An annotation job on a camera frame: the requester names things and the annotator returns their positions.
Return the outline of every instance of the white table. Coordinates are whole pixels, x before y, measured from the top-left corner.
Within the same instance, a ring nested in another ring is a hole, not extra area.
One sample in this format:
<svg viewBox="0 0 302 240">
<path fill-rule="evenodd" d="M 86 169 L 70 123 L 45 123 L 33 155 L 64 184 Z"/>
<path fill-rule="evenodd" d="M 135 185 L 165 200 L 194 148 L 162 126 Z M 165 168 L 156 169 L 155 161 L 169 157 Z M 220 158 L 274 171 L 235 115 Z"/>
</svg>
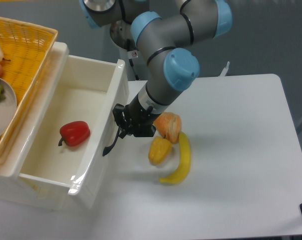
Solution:
<svg viewBox="0 0 302 240">
<path fill-rule="evenodd" d="M 130 82 L 129 101 L 144 82 Z M 87 214 L 0 200 L 0 239 L 179 240 L 302 234 L 302 154 L 275 75 L 197 79 L 168 111 L 180 114 L 192 167 L 176 186 L 174 146 L 151 166 L 150 138 L 119 139 Z"/>
</svg>

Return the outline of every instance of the pepper stem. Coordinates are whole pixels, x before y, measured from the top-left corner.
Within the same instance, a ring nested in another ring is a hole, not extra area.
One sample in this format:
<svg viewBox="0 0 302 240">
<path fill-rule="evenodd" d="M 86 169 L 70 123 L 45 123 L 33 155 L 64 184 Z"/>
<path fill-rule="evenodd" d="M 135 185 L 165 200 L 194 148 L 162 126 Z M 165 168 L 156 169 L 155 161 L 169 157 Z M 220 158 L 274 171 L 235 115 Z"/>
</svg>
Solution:
<svg viewBox="0 0 302 240">
<path fill-rule="evenodd" d="M 62 137 L 61 140 L 59 141 L 59 146 L 62 145 L 62 142 L 64 141 L 64 138 Z"/>
</svg>

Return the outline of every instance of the red bell pepper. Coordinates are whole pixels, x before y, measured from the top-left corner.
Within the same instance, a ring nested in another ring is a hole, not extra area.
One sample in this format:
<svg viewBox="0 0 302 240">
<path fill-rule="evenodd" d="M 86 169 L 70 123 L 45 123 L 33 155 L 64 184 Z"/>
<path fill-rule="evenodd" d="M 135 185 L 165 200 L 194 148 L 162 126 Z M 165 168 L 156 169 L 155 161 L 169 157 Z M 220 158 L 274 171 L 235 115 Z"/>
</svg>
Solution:
<svg viewBox="0 0 302 240">
<path fill-rule="evenodd" d="M 87 139 L 91 132 L 86 122 L 76 121 L 62 126 L 60 129 L 60 134 L 62 138 L 59 141 L 59 146 L 61 146 L 62 142 L 64 141 L 67 146 L 74 147 Z"/>
</svg>

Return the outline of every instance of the open drawer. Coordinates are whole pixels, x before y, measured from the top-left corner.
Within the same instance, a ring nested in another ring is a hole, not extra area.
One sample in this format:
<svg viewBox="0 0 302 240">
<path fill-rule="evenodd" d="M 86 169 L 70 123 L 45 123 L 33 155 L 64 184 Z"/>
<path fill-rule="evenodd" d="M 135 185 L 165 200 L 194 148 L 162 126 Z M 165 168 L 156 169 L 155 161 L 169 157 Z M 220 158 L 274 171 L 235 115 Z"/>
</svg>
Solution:
<svg viewBox="0 0 302 240">
<path fill-rule="evenodd" d="M 54 209 L 74 203 L 90 208 L 107 164 L 102 151 L 116 127 L 112 109 L 128 98 L 125 62 L 67 54 L 59 63 L 48 62 L 63 71 L 34 97 L 14 143 L 0 160 L 0 184 L 20 191 L 7 196 L 4 188 L 0 197 Z M 79 146 L 58 146 L 61 126 L 74 121 L 85 121 L 91 135 Z"/>
</svg>

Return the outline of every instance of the blue joint cap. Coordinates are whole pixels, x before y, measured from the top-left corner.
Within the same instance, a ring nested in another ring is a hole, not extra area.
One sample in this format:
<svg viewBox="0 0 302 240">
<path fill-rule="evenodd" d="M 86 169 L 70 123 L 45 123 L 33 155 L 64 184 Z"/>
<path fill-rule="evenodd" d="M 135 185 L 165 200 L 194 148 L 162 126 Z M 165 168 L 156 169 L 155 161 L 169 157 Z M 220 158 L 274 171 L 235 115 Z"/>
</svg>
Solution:
<svg viewBox="0 0 302 240">
<path fill-rule="evenodd" d="M 166 55 L 163 68 L 168 83 L 181 92 L 188 89 L 200 74 L 198 60 L 184 48 L 176 48 Z"/>
<path fill-rule="evenodd" d="M 217 5 L 217 27 L 215 32 L 215 38 L 228 32 L 232 27 L 232 12 L 229 4 L 224 0 L 215 0 Z"/>
<path fill-rule="evenodd" d="M 134 19 L 131 25 L 131 34 L 133 36 L 136 45 L 141 32 L 144 30 L 147 24 L 149 24 L 150 22 L 152 22 L 157 18 L 160 19 L 161 17 L 156 12 L 146 11 L 145 13 L 138 15 Z"/>
<path fill-rule="evenodd" d="M 86 20 L 87 20 L 89 26 L 90 26 L 92 29 L 95 29 L 95 28 L 100 27 L 100 26 L 98 26 L 98 25 L 96 24 L 96 22 L 95 22 L 95 21 L 92 19 L 92 17 L 90 16 L 89 12 L 87 11 L 87 9 L 86 9 L 86 7 L 85 7 L 85 5 L 84 5 L 83 0 L 79 0 L 79 2 L 80 2 L 80 6 L 81 6 L 81 8 L 82 8 L 82 10 L 83 10 L 83 12 L 84 12 L 84 14 L 85 14 L 85 18 L 86 18 Z"/>
</svg>

